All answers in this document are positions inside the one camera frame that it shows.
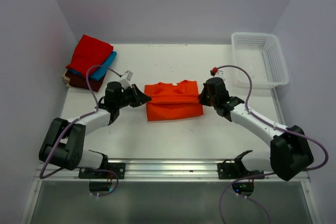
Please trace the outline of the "orange t shirt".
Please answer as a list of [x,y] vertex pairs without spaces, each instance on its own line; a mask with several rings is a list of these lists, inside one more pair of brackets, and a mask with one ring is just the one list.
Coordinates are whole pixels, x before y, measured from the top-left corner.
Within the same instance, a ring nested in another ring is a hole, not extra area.
[[196,81],[147,84],[144,86],[144,93],[151,98],[146,104],[149,122],[182,120],[204,115],[203,106],[198,100]]

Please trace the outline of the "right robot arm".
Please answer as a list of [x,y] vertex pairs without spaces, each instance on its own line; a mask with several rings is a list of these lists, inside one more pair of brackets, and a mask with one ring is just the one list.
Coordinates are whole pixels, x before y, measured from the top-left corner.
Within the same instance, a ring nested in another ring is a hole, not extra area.
[[302,128],[287,127],[256,114],[246,108],[246,103],[229,95],[224,80],[220,77],[208,79],[198,97],[201,105],[211,106],[226,120],[247,129],[269,148],[269,152],[247,150],[233,159],[217,165],[220,179],[264,178],[265,172],[274,172],[285,181],[304,171],[313,161],[313,154]]

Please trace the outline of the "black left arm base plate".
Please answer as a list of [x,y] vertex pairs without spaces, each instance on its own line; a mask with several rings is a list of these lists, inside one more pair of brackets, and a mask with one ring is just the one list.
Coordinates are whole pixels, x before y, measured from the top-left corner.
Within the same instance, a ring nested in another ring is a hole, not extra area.
[[80,179],[112,179],[115,178],[115,175],[111,174],[110,172],[102,172],[98,170],[109,170],[114,172],[119,179],[124,179],[124,173],[125,173],[125,163],[105,163],[101,165],[97,169],[93,168],[81,168],[79,170],[78,177]]

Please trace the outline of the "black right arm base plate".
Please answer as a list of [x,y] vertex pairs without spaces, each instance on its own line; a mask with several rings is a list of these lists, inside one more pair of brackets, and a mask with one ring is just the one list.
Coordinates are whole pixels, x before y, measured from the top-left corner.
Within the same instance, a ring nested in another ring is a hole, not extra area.
[[250,176],[256,176],[257,179],[264,179],[265,174],[263,171],[248,171],[243,165],[243,157],[251,152],[252,150],[247,150],[233,159],[226,159],[221,163],[217,163],[218,179],[239,179]]

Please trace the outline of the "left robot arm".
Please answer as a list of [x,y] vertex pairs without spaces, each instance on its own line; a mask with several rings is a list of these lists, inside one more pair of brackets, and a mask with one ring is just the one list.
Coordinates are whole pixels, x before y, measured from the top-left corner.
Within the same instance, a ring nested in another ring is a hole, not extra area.
[[151,98],[135,84],[123,87],[120,82],[109,82],[94,111],[75,119],[53,119],[38,155],[44,162],[40,177],[47,177],[44,171],[48,164],[57,166],[59,170],[90,169],[97,178],[106,177],[109,172],[107,155],[85,150],[85,137],[111,125],[122,108],[136,108],[150,101]]

